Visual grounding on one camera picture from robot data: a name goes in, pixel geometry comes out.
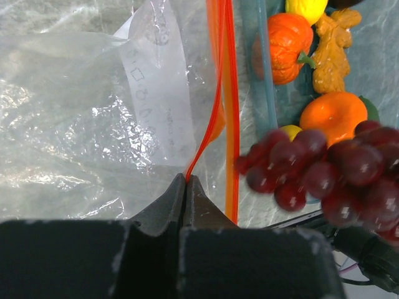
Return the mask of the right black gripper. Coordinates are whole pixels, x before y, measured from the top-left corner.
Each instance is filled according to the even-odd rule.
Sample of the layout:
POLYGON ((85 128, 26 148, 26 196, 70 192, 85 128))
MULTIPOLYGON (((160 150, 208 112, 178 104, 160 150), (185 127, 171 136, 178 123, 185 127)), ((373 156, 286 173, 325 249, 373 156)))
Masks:
POLYGON ((352 259, 368 278, 366 281, 344 278, 344 283, 376 286, 390 293, 398 292, 398 252, 377 234, 362 227, 334 227, 324 219, 320 211, 273 224, 271 227, 304 227, 320 232, 333 249, 352 259))

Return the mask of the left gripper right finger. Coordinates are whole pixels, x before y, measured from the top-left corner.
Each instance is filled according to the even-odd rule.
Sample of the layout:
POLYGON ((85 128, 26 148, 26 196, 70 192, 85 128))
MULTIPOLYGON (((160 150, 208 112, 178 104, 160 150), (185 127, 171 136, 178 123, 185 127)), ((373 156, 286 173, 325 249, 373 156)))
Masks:
POLYGON ((179 239, 180 298, 345 298, 332 248, 312 229, 242 229, 196 176, 179 239))

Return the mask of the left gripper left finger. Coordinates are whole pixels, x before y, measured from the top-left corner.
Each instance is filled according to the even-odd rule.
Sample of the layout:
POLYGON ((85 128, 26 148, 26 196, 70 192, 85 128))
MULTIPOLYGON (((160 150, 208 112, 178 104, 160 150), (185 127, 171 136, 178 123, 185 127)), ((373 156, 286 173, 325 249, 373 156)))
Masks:
POLYGON ((1 224, 2 298, 162 298, 173 283, 186 182, 127 220, 1 224))

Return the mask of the purple grape bunch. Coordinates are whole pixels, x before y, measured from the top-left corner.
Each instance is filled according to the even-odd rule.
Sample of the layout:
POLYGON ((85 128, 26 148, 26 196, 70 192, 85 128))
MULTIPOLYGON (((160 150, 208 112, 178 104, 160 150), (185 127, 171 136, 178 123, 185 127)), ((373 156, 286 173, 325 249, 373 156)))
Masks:
POLYGON ((271 130, 234 163, 250 189, 271 194, 284 211, 318 202, 327 221, 360 225, 398 245, 398 130, 366 120, 331 146, 320 130, 293 141, 271 130))

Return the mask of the clear zip top bag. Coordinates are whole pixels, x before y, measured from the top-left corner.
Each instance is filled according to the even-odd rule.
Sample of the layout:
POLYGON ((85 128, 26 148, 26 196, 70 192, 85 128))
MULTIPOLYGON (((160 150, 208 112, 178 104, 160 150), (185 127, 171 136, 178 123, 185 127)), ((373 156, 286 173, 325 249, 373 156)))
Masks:
POLYGON ((2 1, 1 220, 128 219, 177 174, 238 219, 238 1, 2 1))

